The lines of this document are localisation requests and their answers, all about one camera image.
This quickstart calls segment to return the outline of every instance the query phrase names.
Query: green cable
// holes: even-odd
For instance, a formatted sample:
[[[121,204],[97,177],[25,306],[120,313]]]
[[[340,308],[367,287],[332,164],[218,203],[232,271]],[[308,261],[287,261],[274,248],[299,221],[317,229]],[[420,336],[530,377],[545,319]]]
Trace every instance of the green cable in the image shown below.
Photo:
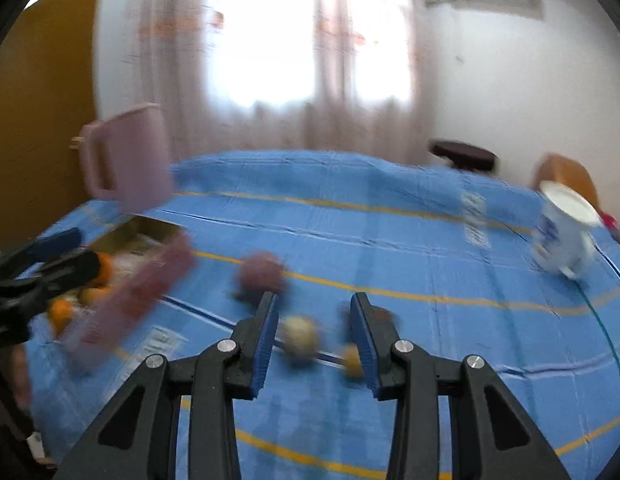
[[[592,315],[597,320],[597,323],[599,324],[599,328],[603,332],[603,335],[606,336],[606,341],[608,342],[608,346],[610,346],[610,351],[612,352],[612,357],[615,359],[616,369],[619,372],[619,379],[620,379],[620,360],[619,360],[619,356],[616,354],[615,346],[612,344],[612,339],[610,339],[610,334],[608,334],[608,331],[606,330],[606,327],[603,325],[603,322],[601,321],[601,318],[599,317],[599,314],[597,314],[597,311],[594,310],[594,307],[590,303],[590,300],[586,296],[585,292],[583,292],[583,289],[581,288],[581,284],[580,283],[576,283],[576,285],[577,285],[577,288],[579,289],[579,292],[581,293],[581,296],[583,296],[583,299],[586,301],[586,304],[587,304],[588,308],[590,309]]]

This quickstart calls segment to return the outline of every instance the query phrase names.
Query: white mug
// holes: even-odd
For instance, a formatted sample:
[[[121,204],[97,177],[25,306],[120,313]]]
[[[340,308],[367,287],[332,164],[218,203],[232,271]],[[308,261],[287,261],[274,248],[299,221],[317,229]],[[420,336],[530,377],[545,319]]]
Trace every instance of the white mug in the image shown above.
[[[533,235],[533,257],[542,269],[576,280],[594,259],[590,231],[601,225],[599,213],[564,184],[548,180],[540,189],[544,206]]]

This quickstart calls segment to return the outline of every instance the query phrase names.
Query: dark brown stool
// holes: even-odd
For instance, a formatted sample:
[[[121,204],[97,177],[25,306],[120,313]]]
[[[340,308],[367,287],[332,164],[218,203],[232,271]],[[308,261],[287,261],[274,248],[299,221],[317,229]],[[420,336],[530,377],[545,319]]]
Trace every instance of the dark brown stool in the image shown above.
[[[456,140],[433,140],[430,142],[429,152],[448,158],[452,167],[457,170],[491,173],[497,161],[494,153]]]

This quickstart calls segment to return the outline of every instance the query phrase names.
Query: triangular cutout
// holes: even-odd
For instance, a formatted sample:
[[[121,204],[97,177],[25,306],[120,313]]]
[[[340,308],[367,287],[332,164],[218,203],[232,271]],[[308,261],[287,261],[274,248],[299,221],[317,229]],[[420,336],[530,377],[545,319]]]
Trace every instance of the triangular cutout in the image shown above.
[[[107,424],[98,434],[98,443],[118,449],[130,449],[134,441],[136,422],[141,412],[141,402],[145,388],[136,386],[121,408],[112,415]]]
[[[512,413],[501,394],[493,387],[484,389],[485,400],[490,412],[490,423],[494,444],[497,449],[504,451],[513,447],[525,446],[530,442],[530,436],[519,422],[517,415]]]

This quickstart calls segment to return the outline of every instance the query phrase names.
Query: cup handle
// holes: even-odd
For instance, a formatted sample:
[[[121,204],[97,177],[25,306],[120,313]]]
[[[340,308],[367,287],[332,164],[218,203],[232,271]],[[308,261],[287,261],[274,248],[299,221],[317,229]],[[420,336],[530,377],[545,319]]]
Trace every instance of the cup handle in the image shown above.
[[[582,266],[583,262],[589,262],[594,257],[594,240],[590,233],[583,233],[583,252],[583,256],[573,264],[573,267]],[[576,280],[579,277],[581,269],[575,270],[572,267],[563,266],[560,270],[566,278]]]
[[[94,145],[98,140],[107,139],[107,128],[100,128],[101,121],[94,121],[86,124],[80,131],[83,142],[80,144],[80,164],[85,174],[85,184],[88,191],[94,198],[100,200],[117,200],[118,194],[116,189],[103,189],[99,182],[98,159],[96,158],[96,150]]]

